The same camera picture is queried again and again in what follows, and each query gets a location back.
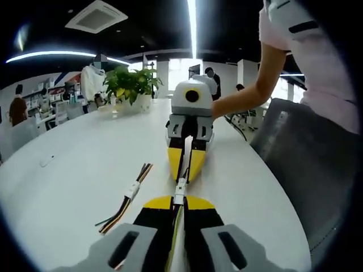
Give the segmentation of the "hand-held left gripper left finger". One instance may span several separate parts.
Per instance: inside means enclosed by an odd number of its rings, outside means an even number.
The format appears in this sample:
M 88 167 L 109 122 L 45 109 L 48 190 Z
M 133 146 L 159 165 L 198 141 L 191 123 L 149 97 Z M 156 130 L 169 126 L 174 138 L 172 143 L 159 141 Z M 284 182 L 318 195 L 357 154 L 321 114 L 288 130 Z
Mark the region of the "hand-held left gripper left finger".
M 53 271 L 165 271 L 173 228 L 173 197 L 157 197 L 144 204 L 133 223 L 122 223 L 92 244 L 88 256 L 73 266 Z

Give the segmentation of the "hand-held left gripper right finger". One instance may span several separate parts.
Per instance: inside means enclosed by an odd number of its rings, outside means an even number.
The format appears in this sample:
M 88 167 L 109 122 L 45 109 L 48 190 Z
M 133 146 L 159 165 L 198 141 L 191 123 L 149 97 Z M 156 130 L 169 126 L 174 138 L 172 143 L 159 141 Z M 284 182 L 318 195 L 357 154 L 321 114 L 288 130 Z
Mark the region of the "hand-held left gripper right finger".
M 289 271 L 267 259 L 265 248 L 225 224 L 207 200 L 184 198 L 184 248 L 190 271 Z

